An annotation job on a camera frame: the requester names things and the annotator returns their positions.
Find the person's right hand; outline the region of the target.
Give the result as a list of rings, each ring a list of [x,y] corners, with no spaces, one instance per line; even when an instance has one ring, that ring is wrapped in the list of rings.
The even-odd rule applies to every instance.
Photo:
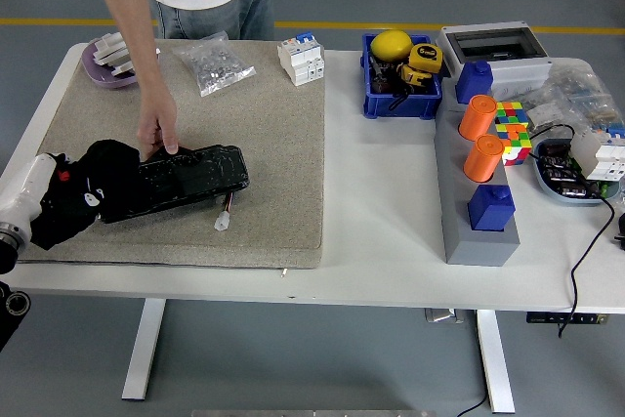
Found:
[[[141,106],[137,139],[143,157],[153,156],[164,148],[176,154],[179,139],[176,131],[177,104],[164,83],[140,85]]]

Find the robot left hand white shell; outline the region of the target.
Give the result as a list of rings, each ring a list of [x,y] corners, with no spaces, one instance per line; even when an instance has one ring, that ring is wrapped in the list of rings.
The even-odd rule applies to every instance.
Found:
[[[1,227],[12,233],[51,226],[83,230],[100,216],[103,202],[103,191],[78,161],[43,153],[1,191]]]

